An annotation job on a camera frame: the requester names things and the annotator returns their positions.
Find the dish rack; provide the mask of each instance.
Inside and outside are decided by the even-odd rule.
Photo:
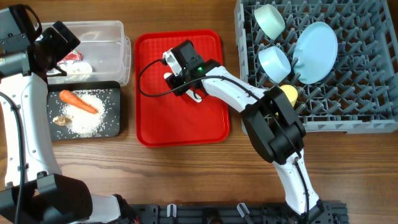
[[[286,28],[270,40],[254,10],[272,4]],[[398,129],[398,43],[385,0],[238,0],[234,9],[240,78],[251,85],[296,87],[294,107],[308,132],[390,133]],[[311,85],[292,69],[273,83],[261,68],[258,52],[271,46],[293,62],[297,39],[314,22],[325,22],[338,39],[336,62],[326,79]]]

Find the wooden surface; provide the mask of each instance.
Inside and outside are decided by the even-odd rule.
[[[132,42],[148,32],[213,29],[223,41],[226,68],[239,75],[235,0],[1,0],[0,8],[16,2],[29,3],[42,22],[120,20]],[[392,8],[398,5],[391,2]],[[162,205],[284,202],[273,165],[252,148],[239,114],[231,111],[231,133],[222,143],[147,149],[136,139],[134,82],[123,88],[123,103],[128,122],[119,137],[53,144],[63,174],[83,180],[91,193],[117,193],[129,203]],[[0,127],[2,190],[7,165],[2,115]],[[347,203],[351,223],[398,223],[398,133],[309,133],[305,145],[308,173],[323,200]]]

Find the black base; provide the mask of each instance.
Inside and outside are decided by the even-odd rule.
[[[311,224],[349,224],[347,207],[344,203],[323,202],[325,211]],[[139,214],[140,224],[170,224],[167,218],[167,206],[158,205],[131,205]],[[174,224],[206,224],[203,211],[213,208],[218,211],[224,224],[246,224],[241,218],[236,205],[204,205],[204,206],[177,206],[177,218]],[[268,203],[263,206],[248,206],[250,217],[256,224],[300,224],[292,214],[291,208],[286,203]],[[118,220],[115,223],[129,224],[128,220]]]

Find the carrot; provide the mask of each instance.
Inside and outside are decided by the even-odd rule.
[[[89,113],[96,114],[98,112],[94,107],[83,102],[83,100],[81,100],[79,97],[77,97],[71,91],[62,90],[60,93],[60,99],[66,103],[76,106],[77,108],[85,110]]]

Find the transparent container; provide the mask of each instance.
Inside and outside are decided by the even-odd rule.
[[[43,30],[53,22],[44,23]],[[69,73],[66,77],[49,78],[49,84],[117,81],[127,85],[131,69],[131,43],[124,35],[120,21],[64,22],[81,41],[75,49],[93,68],[91,73]],[[56,70],[48,75],[59,73]]]

